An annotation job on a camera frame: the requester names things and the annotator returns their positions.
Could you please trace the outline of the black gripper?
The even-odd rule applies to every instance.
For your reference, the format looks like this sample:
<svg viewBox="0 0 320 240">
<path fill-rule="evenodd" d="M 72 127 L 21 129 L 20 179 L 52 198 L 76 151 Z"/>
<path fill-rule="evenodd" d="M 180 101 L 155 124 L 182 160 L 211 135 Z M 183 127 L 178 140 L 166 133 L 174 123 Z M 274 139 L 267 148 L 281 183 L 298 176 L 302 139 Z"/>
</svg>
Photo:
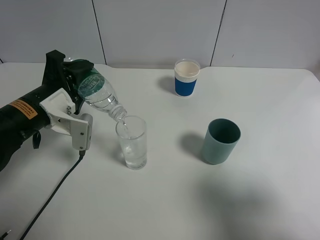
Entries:
<svg viewBox="0 0 320 240">
<path fill-rule="evenodd" d="M 65 57 L 58 50 L 52 50 L 46 54 L 42 85 L 45 85 L 51 93 L 64 89 L 75 103 L 74 114 L 78 115 L 85 101 L 79 96 L 75 86 L 78 87 L 90 75 L 94 64 L 86 59 L 66 62 Z"/>
</svg>

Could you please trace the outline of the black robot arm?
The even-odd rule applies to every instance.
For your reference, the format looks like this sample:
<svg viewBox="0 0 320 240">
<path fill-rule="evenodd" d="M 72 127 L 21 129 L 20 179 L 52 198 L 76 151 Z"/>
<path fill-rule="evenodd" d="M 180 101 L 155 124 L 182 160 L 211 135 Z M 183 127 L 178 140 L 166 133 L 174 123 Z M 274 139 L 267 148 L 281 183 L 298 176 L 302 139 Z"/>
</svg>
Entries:
<svg viewBox="0 0 320 240">
<path fill-rule="evenodd" d="M 58 50 L 46 54 L 41 86 L 0 109 L 0 168 L 29 138 L 33 148 L 40 146 L 43 128 L 71 136 L 72 147 L 87 151 L 91 144 L 93 117 L 80 113 L 85 102 L 78 93 L 83 78 L 94 68 L 85 59 L 65 61 Z"/>
</svg>

